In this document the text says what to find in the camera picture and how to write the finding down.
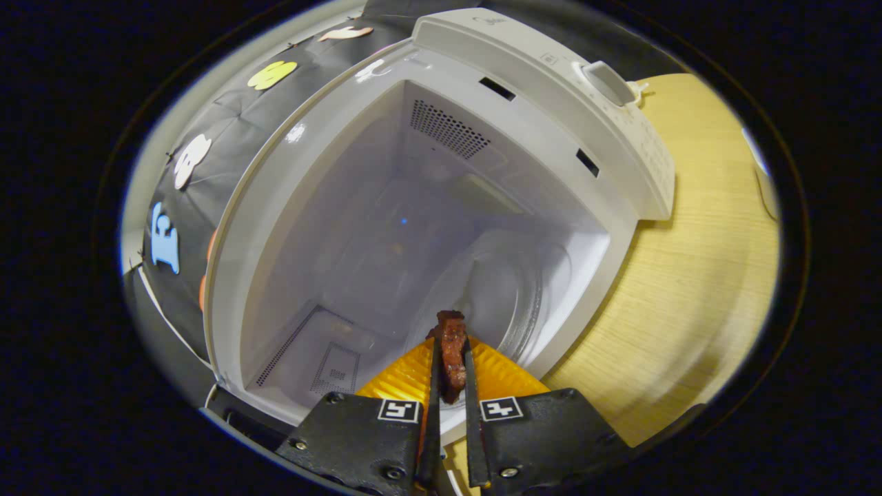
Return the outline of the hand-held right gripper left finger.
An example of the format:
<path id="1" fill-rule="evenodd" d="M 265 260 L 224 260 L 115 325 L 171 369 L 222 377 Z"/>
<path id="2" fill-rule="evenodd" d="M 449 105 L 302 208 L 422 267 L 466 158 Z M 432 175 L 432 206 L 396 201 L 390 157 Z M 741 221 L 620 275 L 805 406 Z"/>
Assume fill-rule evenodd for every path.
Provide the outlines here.
<path id="1" fill-rule="evenodd" d="M 330 392 L 275 453 L 312 475 L 377 496 L 438 496 L 442 476 L 438 385 L 442 346 L 429 352 L 428 398 Z"/>

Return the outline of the glass turntable plate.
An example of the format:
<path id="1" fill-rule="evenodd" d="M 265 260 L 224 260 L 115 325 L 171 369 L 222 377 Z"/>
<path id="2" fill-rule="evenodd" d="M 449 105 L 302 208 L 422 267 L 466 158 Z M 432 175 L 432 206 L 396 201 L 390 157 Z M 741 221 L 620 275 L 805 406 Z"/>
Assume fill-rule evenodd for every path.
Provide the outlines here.
<path id="1" fill-rule="evenodd" d="M 520 365 L 571 281 L 571 257 L 555 239 L 491 229 L 441 266 L 413 317 L 413 346 L 441 311 L 459 311 L 469 335 Z"/>

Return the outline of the red-brown meat piece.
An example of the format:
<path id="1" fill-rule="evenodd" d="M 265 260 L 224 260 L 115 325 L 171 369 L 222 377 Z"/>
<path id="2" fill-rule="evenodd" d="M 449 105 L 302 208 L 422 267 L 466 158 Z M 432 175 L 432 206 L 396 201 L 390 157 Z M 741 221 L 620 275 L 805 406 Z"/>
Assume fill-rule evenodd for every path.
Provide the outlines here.
<path id="1" fill-rule="evenodd" d="M 463 348 L 467 343 L 465 316 L 459 311 L 444 310 L 437 313 L 438 323 L 429 336 L 434 337 L 441 346 L 444 386 L 440 393 L 443 401 L 453 404 L 466 386 L 467 372 Z"/>

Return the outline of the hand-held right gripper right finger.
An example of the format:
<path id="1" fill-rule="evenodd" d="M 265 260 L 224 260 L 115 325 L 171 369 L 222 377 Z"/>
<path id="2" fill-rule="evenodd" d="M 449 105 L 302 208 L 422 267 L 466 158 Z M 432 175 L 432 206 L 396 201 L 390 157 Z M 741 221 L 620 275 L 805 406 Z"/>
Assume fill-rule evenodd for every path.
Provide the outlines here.
<path id="1" fill-rule="evenodd" d="M 489 366 L 495 349 L 469 337 L 466 370 L 467 483 L 481 493 L 559 493 L 629 462 L 631 448 L 573 387 L 525 393 L 529 374 L 504 359 Z M 486 393 L 501 373 L 505 393 Z"/>

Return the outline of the white microwave oven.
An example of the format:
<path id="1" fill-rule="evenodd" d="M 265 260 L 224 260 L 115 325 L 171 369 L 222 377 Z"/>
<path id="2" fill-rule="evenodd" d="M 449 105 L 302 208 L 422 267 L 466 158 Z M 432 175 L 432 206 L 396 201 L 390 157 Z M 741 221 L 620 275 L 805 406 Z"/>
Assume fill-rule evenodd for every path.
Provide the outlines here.
<path id="1" fill-rule="evenodd" d="M 207 268 L 218 383 L 298 426 L 410 351 L 429 283 L 491 229 L 555 239 L 571 281 L 520 365 L 541 378 L 607 295 L 675 162 L 639 87 L 484 8 L 413 34 L 309 97 L 223 213 Z"/>

